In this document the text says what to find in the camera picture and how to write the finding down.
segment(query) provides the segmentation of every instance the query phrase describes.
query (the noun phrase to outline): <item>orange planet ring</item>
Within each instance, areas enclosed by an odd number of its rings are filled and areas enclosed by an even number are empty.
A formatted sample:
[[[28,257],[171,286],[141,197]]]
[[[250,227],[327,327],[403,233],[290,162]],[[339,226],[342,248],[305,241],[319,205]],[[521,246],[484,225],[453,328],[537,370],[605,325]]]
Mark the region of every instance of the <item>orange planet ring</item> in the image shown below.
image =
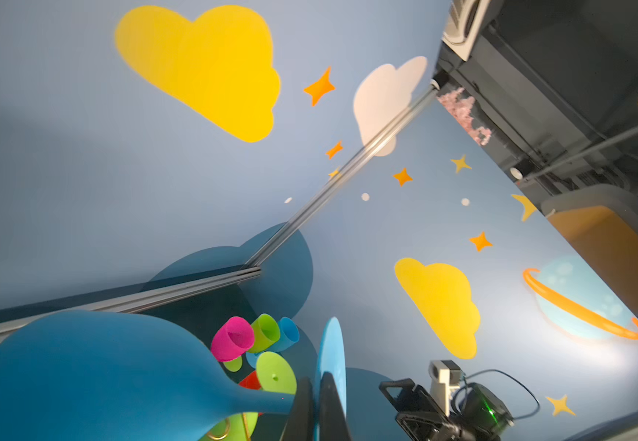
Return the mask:
[[[532,277],[530,272],[539,272],[539,269],[525,269],[525,271],[522,273],[522,277],[525,279],[527,285],[529,285],[530,288],[534,289],[535,293],[541,295],[545,300],[550,301],[552,304],[558,306],[563,311],[570,313],[576,318],[579,318],[600,330],[610,332],[611,334],[617,335],[618,337],[623,337],[625,339],[638,340],[638,331],[635,332],[625,329],[618,323],[611,322],[607,318],[601,317],[599,314],[594,313],[588,308],[585,308],[575,301],[564,297],[563,295],[554,291],[552,288],[546,287],[539,280]],[[638,329],[638,320],[633,317],[632,322],[635,324],[635,326],[637,326]]]

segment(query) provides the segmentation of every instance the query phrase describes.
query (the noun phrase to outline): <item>yellow cloud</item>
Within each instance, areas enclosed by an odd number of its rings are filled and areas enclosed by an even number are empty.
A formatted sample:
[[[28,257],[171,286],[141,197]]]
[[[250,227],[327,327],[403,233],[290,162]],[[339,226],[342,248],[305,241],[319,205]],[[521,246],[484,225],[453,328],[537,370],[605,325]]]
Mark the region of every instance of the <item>yellow cloud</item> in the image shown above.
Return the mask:
[[[445,263],[422,265],[401,259],[395,275],[432,330],[455,357],[476,356],[479,309],[471,301],[471,285],[458,268]]]
[[[135,72],[226,132],[248,143],[270,134],[280,80],[270,28],[256,12],[220,6],[190,22],[141,6],[121,19],[115,40]]]

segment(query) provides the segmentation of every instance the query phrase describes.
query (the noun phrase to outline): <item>red object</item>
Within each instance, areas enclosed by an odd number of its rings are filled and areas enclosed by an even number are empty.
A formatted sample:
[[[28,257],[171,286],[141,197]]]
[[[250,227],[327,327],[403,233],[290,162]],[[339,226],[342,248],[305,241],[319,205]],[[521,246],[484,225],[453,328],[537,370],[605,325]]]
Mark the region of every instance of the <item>red object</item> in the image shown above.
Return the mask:
[[[258,374],[255,373],[255,371],[251,372],[247,377],[241,380],[239,386],[246,389],[260,390],[261,382],[258,381]]]

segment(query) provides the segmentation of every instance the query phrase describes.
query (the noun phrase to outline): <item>black cable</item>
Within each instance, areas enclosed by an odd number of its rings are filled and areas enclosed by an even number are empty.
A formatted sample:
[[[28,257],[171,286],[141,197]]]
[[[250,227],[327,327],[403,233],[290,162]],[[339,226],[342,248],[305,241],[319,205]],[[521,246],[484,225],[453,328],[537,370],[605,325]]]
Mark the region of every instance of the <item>black cable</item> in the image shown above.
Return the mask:
[[[525,390],[527,391],[527,393],[528,393],[528,394],[532,395],[532,398],[533,398],[533,399],[535,400],[535,402],[537,403],[537,408],[536,408],[534,411],[532,411],[532,412],[530,412],[530,413],[527,413],[526,415],[523,415],[523,416],[514,417],[514,418],[513,418],[513,421],[515,421],[515,420],[522,420],[522,419],[526,419],[526,418],[530,418],[531,416],[534,416],[537,412],[539,412],[539,411],[540,411],[541,405],[540,405],[539,400],[538,400],[538,399],[537,399],[537,397],[535,396],[535,394],[533,394],[533,393],[532,393],[532,391],[530,391],[530,389],[528,389],[528,388],[527,388],[527,386],[525,386],[524,384],[520,383],[520,382],[518,381],[518,379],[517,379],[517,378],[515,378],[515,377],[513,377],[512,375],[510,375],[510,374],[508,374],[508,373],[505,373],[505,372],[503,372],[502,370],[499,370],[499,369],[485,369],[485,370],[480,370],[480,371],[479,371],[479,372],[477,372],[477,373],[474,373],[474,374],[471,374],[471,375],[464,376],[464,386],[463,386],[463,387],[461,387],[459,390],[457,390],[457,391],[456,391],[456,393],[454,394],[454,397],[452,398],[452,401],[451,401],[451,408],[452,408],[452,410],[453,410],[455,413],[458,413],[459,415],[461,415],[461,414],[462,414],[461,409],[459,408],[459,406],[457,406],[457,405],[456,405],[456,398],[458,397],[458,395],[459,395],[459,393],[460,393],[461,391],[463,391],[464,389],[468,389],[468,388],[471,386],[471,385],[468,383],[468,381],[467,381],[467,380],[468,380],[469,378],[473,378],[473,377],[475,377],[476,375],[481,375],[481,374],[484,374],[484,373],[487,373],[487,372],[497,372],[497,373],[501,373],[502,375],[505,375],[505,376],[506,376],[506,377],[508,377],[510,380],[513,380],[514,382],[516,382],[517,384],[519,384],[520,386],[522,386],[522,388],[523,388],[523,389],[525,389]],[[466,398],[464,398],[464,403],[462,404],[462,406],[461,406],[461,407],[464,407],[465,405],[466,405]]]

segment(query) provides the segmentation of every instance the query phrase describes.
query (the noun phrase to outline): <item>pink flower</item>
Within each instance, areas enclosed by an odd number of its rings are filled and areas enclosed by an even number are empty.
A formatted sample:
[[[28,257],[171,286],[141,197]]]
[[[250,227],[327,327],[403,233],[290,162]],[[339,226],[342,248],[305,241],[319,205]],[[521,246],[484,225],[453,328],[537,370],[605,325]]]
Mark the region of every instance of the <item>pink flower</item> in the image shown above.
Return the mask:
[[[471,116],[471,110],[473,104],[476,103],[476,99],[473,97],[461,98],[461,93],[464,92],[463,87],[459,87],[453,92],[446,93],[438,100],[445,109],[461,124],[461,127],[476,141],[480,146],[485,146],[488,141],[491,140],[491,129],[483,126],[479,128],[473,128],[473,117]]]

